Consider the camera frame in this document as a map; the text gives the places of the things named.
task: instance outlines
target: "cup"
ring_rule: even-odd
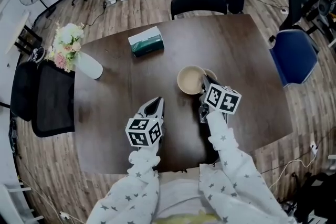
[[[215,73],[213,73],[210,69],[203,68],[206,75],[208,75],[210,78],[217,80],[217,76]]]
[[[202,75],[205,71],[198,66],[187,66],[177,75],[177,85],[186,94],[198,94],[202,91]]]

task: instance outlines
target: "white box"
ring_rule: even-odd
[[[132,118],[128,120],[126,134],[131,146],[150,147],[162,136],[159,119]]]
[[[241,98],[237,91],[211,83],[204,101],[214,110],[235,114]]]

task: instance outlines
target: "wooden table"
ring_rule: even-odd
[[[128,37],[153,26],[165,49],[133,57]],[[198,65],[217,74],[218,81],[241,95],[228,125],[245,152],[292,132],[285,92],[267,45],[249,15],[179,19],[143,26],[101,38],[82,50],[104,66],[98,80],[80,71],[75,77],[75,143],[82,170],[124,174],[134,147],[125,126],[152,98],[165,100],[166,134],[159,151],[159,172],[196,167],[217,158],[206,124],[198,123],[198,95],[177,86],[178,72]]]

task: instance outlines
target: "green tissue box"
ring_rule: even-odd
[[[151,51],[164,49],[161,33],[156,26],[129,37],[129,42],[135,57],[140,57]]]

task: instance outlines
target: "star-patterned sleeve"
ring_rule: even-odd
[[[207,116],[217,167],[201,164],[199,188],[223,223],[296,223],[282,210],[252,158],[238,149],[233,129],[220,112]]]
[[[159,197],[159,179],[153,170],[160,162],[158,143],[133,151],[128,175],[116,182],[93,208],[87,224],[149,224]]]

